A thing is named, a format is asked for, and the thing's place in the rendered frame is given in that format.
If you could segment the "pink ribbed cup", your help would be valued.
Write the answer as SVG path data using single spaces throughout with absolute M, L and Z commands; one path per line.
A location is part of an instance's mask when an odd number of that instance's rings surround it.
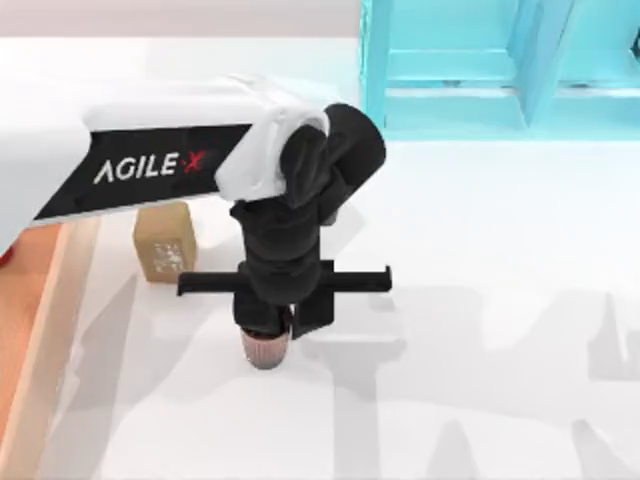
M 241 329 L 246 360 L 258 370 L 272 370 L 284 360 L 290 341 L 290 328 Z

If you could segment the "brown printed carton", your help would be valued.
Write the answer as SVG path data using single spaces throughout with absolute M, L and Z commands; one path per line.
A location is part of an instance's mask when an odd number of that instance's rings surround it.
M 185 201 L 140 208 L 132 238 L 149 283 L 176 284 L 181 273 L 195 268 L 198 244 Z

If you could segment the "shallow salmon-coloured box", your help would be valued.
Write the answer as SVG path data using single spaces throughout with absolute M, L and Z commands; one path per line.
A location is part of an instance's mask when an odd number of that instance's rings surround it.
M 35 480 L 100 221 L 26 230 L 0 265 L 0 480 Z

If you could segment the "light blue rack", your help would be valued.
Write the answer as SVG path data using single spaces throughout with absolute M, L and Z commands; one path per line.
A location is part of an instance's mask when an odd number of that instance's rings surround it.
M 640 141 L 640 0 L 360 0 L 359 80 L 395 139 Z

